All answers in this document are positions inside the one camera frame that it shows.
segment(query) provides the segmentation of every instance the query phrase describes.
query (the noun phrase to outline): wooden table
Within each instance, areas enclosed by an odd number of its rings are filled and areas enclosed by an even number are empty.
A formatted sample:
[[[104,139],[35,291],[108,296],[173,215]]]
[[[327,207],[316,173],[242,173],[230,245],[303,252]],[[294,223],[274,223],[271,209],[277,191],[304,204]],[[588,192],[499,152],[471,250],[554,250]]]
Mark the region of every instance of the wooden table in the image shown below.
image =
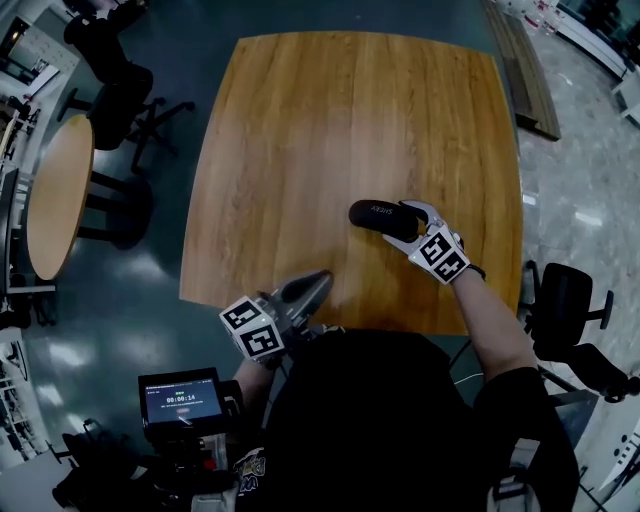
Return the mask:
[[[76,236],[135,245],[146,230],[151,192],[140,178],[120,181],[93,169],[93,128],[84,115],[69,119],[55,134],[35,175],[27,215],[29,257],[40,278],[62,270]],[[89,194],[93,182],[117,199]],[[108,212],[108,229],[80,226],[85,207]],[[126,228],[120,226],[126,218]]]
[[[435,205],[515,310],[520,182],[490,56],[372,33],[241,39],[200,154],[180,296],[226,307],[327,268],[317,321],[463,333],[450,287],[349,224],[359,199],[405,198]]]

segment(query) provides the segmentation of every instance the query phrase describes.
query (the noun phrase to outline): cable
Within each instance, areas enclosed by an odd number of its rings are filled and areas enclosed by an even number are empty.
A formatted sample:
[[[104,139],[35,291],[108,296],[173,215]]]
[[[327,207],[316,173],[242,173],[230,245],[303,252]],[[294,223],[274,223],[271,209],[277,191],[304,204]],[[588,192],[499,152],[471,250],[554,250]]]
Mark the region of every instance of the cable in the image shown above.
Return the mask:
[[[451,362],[449,363],[449,370],[453,368],[453,365],[456,364],[456,361],[458,360],[458,358],[462,355],[462,353],[467,349],[469,345],[471,345],[471,338],[469,338],[469,341],[467,341],[464,345],[462,345],[462,348],[458,350],[458,353],[451,360]]]
[[[479,377],[480,375],[484,375],[484,373],[480,372],[480,373],[474,373],[473,375],[469,375],[468,377],[465,377],[464,379],[460,379],[458,382],[454,382],[453,385],[457,386],[458,384],[461,384],[462,382],[464,382],[465,380],[469,380],[473,377]]]

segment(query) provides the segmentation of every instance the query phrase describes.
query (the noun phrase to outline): floor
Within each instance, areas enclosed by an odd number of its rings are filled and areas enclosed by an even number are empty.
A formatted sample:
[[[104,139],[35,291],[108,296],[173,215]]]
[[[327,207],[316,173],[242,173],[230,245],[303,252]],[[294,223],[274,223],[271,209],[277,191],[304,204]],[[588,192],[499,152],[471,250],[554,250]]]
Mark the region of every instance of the floor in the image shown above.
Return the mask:
[[[640,130],[621,119],[611,89],[618,83],[575,47],[542,34],[532,38],[556,106],[562,139],[548,142],[519,130],[523,191],[523,260],[542,270],[556,262],[576,267],[594,279],[591,309],[615,293],[611,321],[587,324],[583,342],[593,343],[628,374],[640,372],[640,301],[637,279],[637,204],[640,197]],[[523,299],[532,296],[525,275]],[[583,387],[563,364],[555,373]],[[617,405],[600,401],[578,446],[583,482],[597,486],[613,467],[622,433],[630,435],[640,416],[640,401]]]
[[[129,434],[143,447],[138,375],[213,365],[228,378],[240,361],[216,310],[178,300],[199,148],[236,39],[289,30],[374,30],[495,53],[493,40],[477,23],[482,16],[477,2],[423,4],[428,5],[362,0],[303,7],[280,0],[266,9],[262,2],[250,1],[154,0],[145,17],[123,34],[128,57],[153,71],[153,94],[165,96],[168,106],[192,100],[197,108],[169,127],[167,135],[181,151],[178,158],[154,148],[145,153],[142,165],[155,197],[145,239],[128,252],[80,240],[58,279],[58,325],[25,333],[34,385],[52,438],[81,428],[82,420],[91,417]],[[619,119],[620,109],[609,93],[615,81],[598,65],[557,38],[540,35],[534,46],[563,138],[551,143],[518,133],[524,259],[536,259],[541,266],[566,263],[590,273],[595,280],[593,308],[602,307],[607,289],[615,291],[609,328],[599,331],[591,325],[584,339],[625,371],[637,373],[640,345],[634,345],[634,335],[640,302],[633,283],[640,272],[640,252],[633,234],[640,194],[640,131]],[[98,85],[82,66],[72,79],[84,94],[97,92]],[[49,136],[55,128],[50,127]],[[132,154],[128,143],[98,153],[96,170],[126,177]],[[531,289],[528,277],[525,281],[524,298]],[[461,340],[455,343],[457,349]],[[561,365],[555,370],[572,378]],[[615,430],[612,425],[623,407],[599,406],[579,446],[581,464],[595,466],[596,440]]]

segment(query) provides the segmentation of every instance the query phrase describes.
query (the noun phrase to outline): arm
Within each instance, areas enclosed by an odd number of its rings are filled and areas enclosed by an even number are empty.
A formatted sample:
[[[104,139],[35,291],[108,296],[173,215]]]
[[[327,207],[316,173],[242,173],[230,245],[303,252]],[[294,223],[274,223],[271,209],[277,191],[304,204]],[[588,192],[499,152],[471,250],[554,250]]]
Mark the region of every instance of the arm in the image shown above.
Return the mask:
[[[252,433],[257,432],[262,425],[274,376],[275,370],[269,370],[251,359],[242,361],[233,376],[240,385],[248,430]],[[233,443],[239,440],[232,436],[230,441]]]
[[[452,286],[485,380],[516,368],[537,367],[529,337],[476,271],[466,269]]]

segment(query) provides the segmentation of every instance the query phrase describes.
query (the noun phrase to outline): camera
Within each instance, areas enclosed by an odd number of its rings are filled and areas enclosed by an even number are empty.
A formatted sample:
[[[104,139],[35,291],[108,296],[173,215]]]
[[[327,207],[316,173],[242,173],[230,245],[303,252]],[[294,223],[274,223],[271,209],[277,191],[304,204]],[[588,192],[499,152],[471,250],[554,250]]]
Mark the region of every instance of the camera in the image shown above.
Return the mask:
[[[242,430],[242,392],[221,382],[215,368],[138,377],[145,438],[158,457],[154,486],[176,508],[194,495],[223,492],[235,476],[219,468],[212,452],[220,436]]]

